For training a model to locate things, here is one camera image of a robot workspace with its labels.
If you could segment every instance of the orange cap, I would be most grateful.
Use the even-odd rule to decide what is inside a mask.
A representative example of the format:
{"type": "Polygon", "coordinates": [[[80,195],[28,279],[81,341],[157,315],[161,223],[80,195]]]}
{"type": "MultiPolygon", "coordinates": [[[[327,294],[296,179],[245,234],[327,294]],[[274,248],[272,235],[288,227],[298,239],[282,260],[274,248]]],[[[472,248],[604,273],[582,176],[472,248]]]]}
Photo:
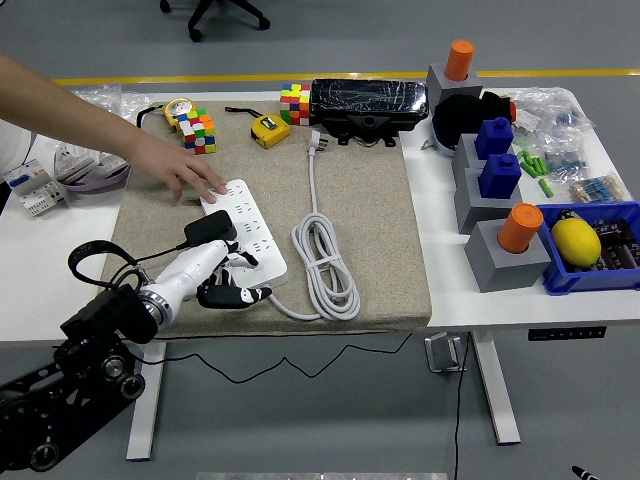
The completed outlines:
{"type": "Polygon", "coordinates": [[[475,50],[475,45],[469,40],[456,40],[453,42],[449,51],[449,60],[444,70],[444,76],[454,82],[466,80],[475,50]]]}
{"type": "Polygon", "coordinates": [[[509,253],[523,253],[543,221],[544,216],[538,207],[519,203],[511,209],[498,233],[498,243],[509,253]]]}

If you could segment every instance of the finger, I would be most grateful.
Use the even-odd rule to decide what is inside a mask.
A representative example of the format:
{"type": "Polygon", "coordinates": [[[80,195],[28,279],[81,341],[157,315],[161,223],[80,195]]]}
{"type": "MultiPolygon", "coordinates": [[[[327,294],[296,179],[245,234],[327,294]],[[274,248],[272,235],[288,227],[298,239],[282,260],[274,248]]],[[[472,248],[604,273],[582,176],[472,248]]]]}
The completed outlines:
{"type": "Polygon", "coordinates": [[[198,194],[209,203],[216,203],[216,197],[205,186],[200,176],[190,168],[181,171],[180,177],[191,185],[198,194]]]}
{"type": "Polygon", "coordinates": [[[200,178],[204,178],[209,182],[216,192],[222,195],[227,193],[227,181],[220,175],[217,175],[208,164],[194,158],[193,161],[189,162],[189,168],[196,172],[200,178]]]}
{"type": "Polygon", "coordinates": [[[182,184],[180,183],[180,180],[178,180],[177,177],[171,175],[164,179],[164,183],[167,185],[167,187],[169,187],[169,190],[171,190],[173,199],[176,202],[180,200],[180,197],[182,196],[182,184]]]}

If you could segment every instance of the blue cube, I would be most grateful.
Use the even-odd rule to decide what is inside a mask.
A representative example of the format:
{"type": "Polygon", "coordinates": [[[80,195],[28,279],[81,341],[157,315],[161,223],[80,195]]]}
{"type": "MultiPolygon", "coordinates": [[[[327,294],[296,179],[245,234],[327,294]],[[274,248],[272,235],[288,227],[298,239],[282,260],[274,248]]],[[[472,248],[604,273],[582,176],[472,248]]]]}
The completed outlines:
{"type": "Polygon", "coordinates": [[[511,198],[521,175],[518,157],[512,153],[491,154],[478,179],[480,195],[483,198],[511,198]]]}
{"type": "Polygon", "coordinates": [[[482,122],[475,140],[476,153],[480,160],[487,160],[491,154],[506,153],[513,142],[511,123],[504,117],[482,122]]]}

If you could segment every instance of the rubik's cube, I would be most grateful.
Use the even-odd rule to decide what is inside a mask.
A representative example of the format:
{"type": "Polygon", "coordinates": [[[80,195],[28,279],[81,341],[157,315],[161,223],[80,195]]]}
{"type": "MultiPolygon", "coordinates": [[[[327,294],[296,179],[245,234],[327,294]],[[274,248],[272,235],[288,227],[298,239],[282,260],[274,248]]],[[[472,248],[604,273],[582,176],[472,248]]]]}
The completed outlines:
{"type": "Polygon", "coordinates": [[[184,148],[196,154],[216,151],[216,126],[206,110],[192,110],[178,115],[178,128],[184,136],[184,148]]]}
{"type": "Polygon", "coordinates": [[[285,83],[280,95],[280,116],[289,125],[309,125],[311,85],[285,83]]]}

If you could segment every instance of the blue plastic bin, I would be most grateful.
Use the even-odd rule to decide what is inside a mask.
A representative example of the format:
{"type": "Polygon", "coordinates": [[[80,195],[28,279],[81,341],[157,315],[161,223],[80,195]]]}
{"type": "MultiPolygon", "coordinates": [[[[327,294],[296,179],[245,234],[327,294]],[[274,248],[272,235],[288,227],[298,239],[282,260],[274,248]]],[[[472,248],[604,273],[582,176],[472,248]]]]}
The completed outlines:
{"type": "Polygon", "coordinates": [[[544,271],[544,288],[549,295],[567,295],[571,292],[594,290],[640,290],[640,268],[625,270],[607,270],[594,272],[568,272],[556,247],[551,229],[558,220],[558,214],[568,208],[573,209],[587,223],[594,225],[598,220],[617,220],[623,218],[631,231],[640,241],[640,203],[578,203],[538,205],[544,215],[544,223],[539,234],[549,256],[551,264],[544,271]]]}

